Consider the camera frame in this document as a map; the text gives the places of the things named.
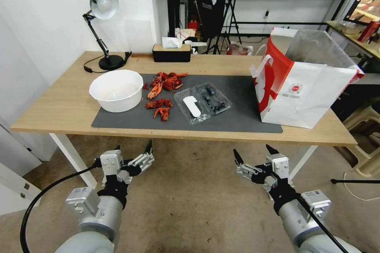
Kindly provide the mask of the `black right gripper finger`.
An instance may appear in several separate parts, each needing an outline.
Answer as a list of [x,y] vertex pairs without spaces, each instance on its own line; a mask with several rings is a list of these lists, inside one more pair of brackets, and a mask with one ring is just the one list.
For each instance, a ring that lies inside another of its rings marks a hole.
[[266,149],[269,152],[269,154],[266,157],[266,163],[272,163],[274,159],[279,158],[279,151],[271,147],[270,145],[266,144]]
[[259,170],[253,166],[245,164],[242,157],[236,149],[233,149],[234,161],[236,164],[236,172],[246,179],[252,179],[253,176],[259,174]]

